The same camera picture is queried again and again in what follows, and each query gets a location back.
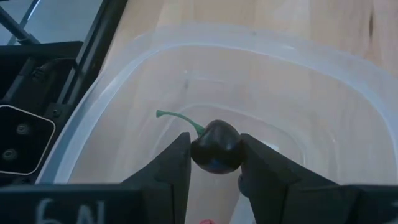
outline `clear plastic container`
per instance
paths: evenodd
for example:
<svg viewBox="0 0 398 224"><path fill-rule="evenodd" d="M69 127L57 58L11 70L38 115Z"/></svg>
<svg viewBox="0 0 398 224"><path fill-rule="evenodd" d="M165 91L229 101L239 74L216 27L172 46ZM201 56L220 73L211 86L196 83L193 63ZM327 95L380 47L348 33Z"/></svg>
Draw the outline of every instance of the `clear plastic container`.
<svg viewBox="0 0 398 224"><path fill-rule="evenodd" d="M141 35L101 72L38 183L120 182L181 132L223 119L338 183L397 183L398 80L371 62L268 31L210 24ZM228 223L239 171L192 165L187 223Z"/></svg>

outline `wooden surface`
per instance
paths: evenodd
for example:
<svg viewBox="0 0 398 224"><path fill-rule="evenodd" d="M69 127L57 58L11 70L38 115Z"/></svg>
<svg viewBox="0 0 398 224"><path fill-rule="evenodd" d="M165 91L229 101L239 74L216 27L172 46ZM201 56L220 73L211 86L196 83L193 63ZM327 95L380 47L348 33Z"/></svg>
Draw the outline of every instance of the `wooden surface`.
<svg viewBox="0 0 398 224"><path fill-rule="evenodd" d="M107 61L142 33L189 21L284 32L358 55L398 77L397 0L129 0Z"/></svg>

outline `cherry stem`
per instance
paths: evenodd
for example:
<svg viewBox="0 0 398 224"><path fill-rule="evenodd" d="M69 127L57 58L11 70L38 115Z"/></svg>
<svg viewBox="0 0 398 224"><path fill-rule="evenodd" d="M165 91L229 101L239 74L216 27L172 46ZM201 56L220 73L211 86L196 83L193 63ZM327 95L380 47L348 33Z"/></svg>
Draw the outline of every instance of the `cherry stem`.
<svg viewBox="0 0 398 224"><path fill-rule="evenodd" d="M198 136L201 136L205 132L205 128L200 126L199 124L196 124L193 122L191 119L187 118L186 116L179 114L179 113L174 113L174 112L168 112L168 111L161 111L157 110L156 111L156 117L159 118L163 115L171 115L171 116L176 116L178 118L184 119L185 121L188 121L192 126L195 128L195 131L198 133Z"/></svg>

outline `screw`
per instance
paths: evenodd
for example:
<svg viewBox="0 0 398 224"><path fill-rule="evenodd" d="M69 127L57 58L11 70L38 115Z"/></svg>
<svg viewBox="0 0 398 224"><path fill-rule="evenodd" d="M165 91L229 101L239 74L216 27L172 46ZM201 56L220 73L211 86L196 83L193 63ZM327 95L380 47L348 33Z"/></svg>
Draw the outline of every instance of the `screw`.
<svg viewBox="0 0 398 224"><path fill-rule="evenodd" d="M60 115L61 115L61 111L60 111L60 110L54 109L54 110L52 111L52 116L53 116L54 118L58 118Z"/></svg>
<svg viewBox="0 0 398 224"><path fill-rule="evenodd" d="M18 152L15 149L7 149L2 154L2 159L5 161L13 161L18 157Z"/></svg>
<svg viewBox="0 0 398 224"><path fill-rule="evenodd" d="M31 184L28 177L17 177L12 181L12 184Z"/></svg>
<svg viewBox="0 0 398 224"><path fill-rule="evenodd" d="M17 134L28 134L30 131L30 127L27 124L18 124L17 126Z"/></svg>

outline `wooden table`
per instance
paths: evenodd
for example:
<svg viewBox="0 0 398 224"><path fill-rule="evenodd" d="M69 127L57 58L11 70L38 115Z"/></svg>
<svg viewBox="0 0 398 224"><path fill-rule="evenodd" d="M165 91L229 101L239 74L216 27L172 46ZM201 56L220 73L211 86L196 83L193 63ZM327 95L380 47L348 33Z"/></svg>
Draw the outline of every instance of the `wooden table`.
<svg viewBox="0 0 398 224"><path fill-rule="evenodd" d="M396 0L130 0L107 62L144 32L190 21L283 32L350 52L398 77Z"/></svg>
<svg viewBox="0 0 398 224"><path fill-rule="evenodd" d="M190 21L283 32L366 58L398 77L397 0L130 0L103 68L107 68L138 35L160 26ZM101 143L101 138L112 135L112 130L107 131L107 128L113 123L113 120L103 121L99 127L102 134L93 140L96 144L107 144ZM102 174L101 167L93 173L84 171L92 170L96 164L90 162L93 154L103 156L102 160L96 159L97 164L98 161L108 161L105 155L110 152L96 150L91 147L81 155L86 165L84 162L77 165L75 170L80 171L75 173L72 182L102 181L102 177L93 175ZM213 218L222 224L229 222L238 196L236 178L239 174L232 175L219 176L217 180L218 185L230 187L205 192L203 189L209 185L205 180L214 181L214 176L192 170L194 178L191 180L187 223L197 224L204 218ZM219 209L209 210L209 203L216 204Z"/></svg>

